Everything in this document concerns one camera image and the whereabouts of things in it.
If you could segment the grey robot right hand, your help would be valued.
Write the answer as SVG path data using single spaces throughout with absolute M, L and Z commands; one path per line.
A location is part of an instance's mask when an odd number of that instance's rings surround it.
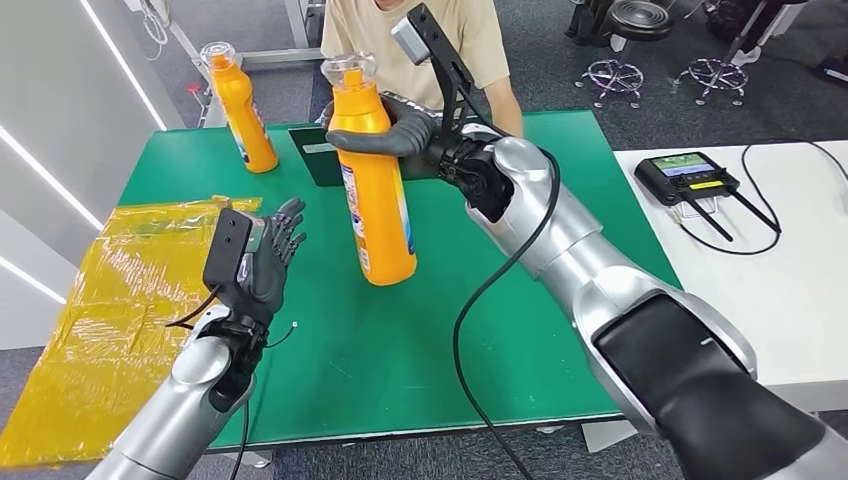
M 326 140 L 337 149 L 353 153 L 398 158 L 423 153 L 438 129 L 443 113 L 394 92 L 381 91 L 379 95 L 391 121 L 387 132 L 351 133 L 330 127 L 334 114 L 334 102 L 330 101 L 316 119 L 328 131 Z

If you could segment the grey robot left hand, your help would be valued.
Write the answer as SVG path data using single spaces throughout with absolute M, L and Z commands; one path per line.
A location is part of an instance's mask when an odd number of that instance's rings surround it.
M 247 294 L 247 315 L 268 327 L 284 301 L 289 265 L 306 233 L 298 231 L 305 202 L 293 197 L 271 216 L 263 217 L 264 230 L 258 248 L 249 255 L 249 265 L 240 285 Z

